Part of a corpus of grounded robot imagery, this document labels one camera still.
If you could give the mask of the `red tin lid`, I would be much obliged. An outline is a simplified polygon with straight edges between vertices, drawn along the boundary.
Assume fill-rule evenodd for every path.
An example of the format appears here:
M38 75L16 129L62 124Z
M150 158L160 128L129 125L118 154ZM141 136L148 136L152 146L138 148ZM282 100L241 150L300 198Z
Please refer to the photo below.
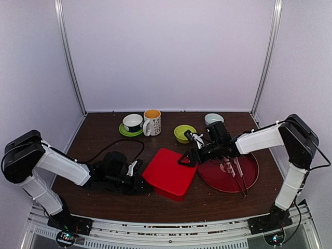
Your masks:
M197 167L190 168L177 163L182 156L172 150L158 150L152 161L143 172L143 178L153 187L170 188L177 186L188 190Z

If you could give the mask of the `pink tongs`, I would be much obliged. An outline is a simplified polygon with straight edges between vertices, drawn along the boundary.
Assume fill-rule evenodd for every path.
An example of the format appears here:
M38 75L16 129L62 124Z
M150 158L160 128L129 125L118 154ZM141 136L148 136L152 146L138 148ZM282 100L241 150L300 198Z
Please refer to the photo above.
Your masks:
M232 178L236 181L239 189L241 190L243 196L245 198L248 197L248 189L247 185L243 176L242 169L238 162L237 158L228 158L226 157L224 162L224 169L225 172L230 174Z

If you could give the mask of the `red tin box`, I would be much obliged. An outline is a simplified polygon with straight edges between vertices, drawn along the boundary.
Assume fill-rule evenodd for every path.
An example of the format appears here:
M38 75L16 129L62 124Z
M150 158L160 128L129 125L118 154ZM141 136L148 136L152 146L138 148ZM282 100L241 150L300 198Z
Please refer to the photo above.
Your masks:
M170 200L181 202L184 200L187 189L179 188L177 186L171 186L170 188L161 188L158 186L154 186L154 192Z

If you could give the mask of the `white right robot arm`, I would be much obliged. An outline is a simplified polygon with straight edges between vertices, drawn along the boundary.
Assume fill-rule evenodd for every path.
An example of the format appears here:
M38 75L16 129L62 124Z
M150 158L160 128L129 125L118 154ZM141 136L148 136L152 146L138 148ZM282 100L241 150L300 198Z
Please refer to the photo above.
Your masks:
M210 140L190 131L185 132L185 136L197 145L185 152L178 159L178 164L194 167L211 159L221 158L233 167L237 165L236 159L240 156L274 147L285 148L289 162L288 171L270 209L271 214L266 217L266 225L271 229L277 229L285 222L285 213L305 184L319 148L318 136L296 114L263 128L245 131L235 137L231 137L221 121L215 121L205 129Z

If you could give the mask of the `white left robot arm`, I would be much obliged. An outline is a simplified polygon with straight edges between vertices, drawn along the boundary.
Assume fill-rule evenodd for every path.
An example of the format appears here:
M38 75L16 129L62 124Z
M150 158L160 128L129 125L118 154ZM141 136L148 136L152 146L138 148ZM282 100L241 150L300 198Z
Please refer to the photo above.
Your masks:
M6 180L18 184L44 209L49 218L63 230L75 225L65 200L53 192L37 169L52 172L74 184L92 190L118 191L124 195L140 195L153 190L143 178L143 161L135 156L128 162L118 151L108 152L112 142L88 161L79 161L49 145L37 130L31 130L9 142L4 149L1 170Z

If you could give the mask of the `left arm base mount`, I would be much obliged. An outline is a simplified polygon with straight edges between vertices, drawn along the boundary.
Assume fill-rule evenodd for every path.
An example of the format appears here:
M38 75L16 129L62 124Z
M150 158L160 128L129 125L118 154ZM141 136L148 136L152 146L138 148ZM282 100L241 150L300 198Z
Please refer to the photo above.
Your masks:
M56 235L56 242L62 248L73 246L81 236L88 236L90 234L93 220L73 216L68 225L57 222L54 218L48 218L47 225L57 228L59 232Z

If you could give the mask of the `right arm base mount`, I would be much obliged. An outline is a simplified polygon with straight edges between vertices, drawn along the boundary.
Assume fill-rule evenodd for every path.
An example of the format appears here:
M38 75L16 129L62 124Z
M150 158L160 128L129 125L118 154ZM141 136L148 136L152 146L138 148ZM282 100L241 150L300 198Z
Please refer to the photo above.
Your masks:
M264 235L264 241L270 246L282 245L286 240L284 228L293 224L290 217L279 219L271 214L250 218L248 226L251 234Z

